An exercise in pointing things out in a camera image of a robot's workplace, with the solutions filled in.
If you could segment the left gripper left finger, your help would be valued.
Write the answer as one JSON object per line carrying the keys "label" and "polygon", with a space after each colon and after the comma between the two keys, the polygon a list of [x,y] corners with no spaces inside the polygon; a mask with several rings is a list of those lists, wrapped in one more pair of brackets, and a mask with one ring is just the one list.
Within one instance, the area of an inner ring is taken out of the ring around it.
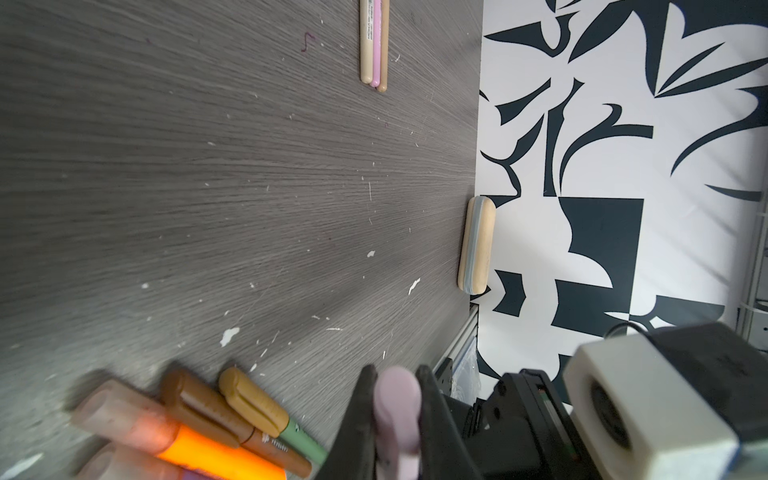
{"label": "left gripper left finger", "polygon": [[375,477],[373,397],[377,378],[374,365],[362,368],[334,444],[316,480],[372,480]]}

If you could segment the pink pen body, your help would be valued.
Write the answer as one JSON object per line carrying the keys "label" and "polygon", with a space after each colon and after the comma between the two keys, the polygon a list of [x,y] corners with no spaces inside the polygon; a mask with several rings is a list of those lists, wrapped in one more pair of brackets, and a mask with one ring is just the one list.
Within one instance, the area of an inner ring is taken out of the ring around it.
{"label": "pink pen body", "polygon": [[373,76],[370,85],[378,88],[382,82],[382,20],[383,1],[373,0]]}

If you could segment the olive green marker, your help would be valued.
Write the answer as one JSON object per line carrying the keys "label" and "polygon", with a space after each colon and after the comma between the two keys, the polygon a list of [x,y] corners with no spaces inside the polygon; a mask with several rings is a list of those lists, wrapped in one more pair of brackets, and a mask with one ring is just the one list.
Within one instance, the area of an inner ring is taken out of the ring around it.
{"label": "olive green marker", "polygon": [[292,447],[317,466],[324,464],[327,450],[240,369],[224,370],[219,375],[218,388],[228,405],[254,427]]}

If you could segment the brown pen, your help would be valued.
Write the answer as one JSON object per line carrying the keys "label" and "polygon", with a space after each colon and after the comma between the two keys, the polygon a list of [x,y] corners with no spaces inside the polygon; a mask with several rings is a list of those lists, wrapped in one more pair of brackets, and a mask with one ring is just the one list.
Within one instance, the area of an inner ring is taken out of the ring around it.
{"label": "brown pen", "polygon": [[390,0],[381,1],[381,55],[380,55],[380,84],[377,91],[384,93],[388,89],[389,76],[389,32],[390,32]]}

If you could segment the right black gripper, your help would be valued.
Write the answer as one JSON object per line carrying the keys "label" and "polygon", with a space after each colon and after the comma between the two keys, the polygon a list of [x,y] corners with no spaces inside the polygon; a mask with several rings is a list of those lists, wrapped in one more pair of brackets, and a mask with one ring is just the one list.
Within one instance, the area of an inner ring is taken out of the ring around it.
{"label": "right black gripper", "polygon": [[445,398],[484,479],[598,479],[600,474],[548,375],[504,374],[469,405]]}

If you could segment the green pen beige body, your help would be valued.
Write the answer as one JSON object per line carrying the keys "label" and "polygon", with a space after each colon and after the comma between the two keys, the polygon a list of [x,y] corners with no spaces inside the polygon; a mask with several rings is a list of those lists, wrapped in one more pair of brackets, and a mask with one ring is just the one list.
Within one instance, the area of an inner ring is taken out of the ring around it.
{"label": "green pen beige body", "polygon": [[372,0],[359,1],[359,72],[364,84],[373,80],[373,22]]}

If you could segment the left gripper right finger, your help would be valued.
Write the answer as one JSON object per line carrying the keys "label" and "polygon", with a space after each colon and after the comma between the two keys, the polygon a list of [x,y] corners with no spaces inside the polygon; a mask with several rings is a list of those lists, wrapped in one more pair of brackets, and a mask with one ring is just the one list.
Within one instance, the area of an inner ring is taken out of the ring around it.
{"label": "left gripper right finger", "polygon": [[433,371],[420,365],[415,376],[422,392],[420,452],[423,479],[482,479],[453,421]]}

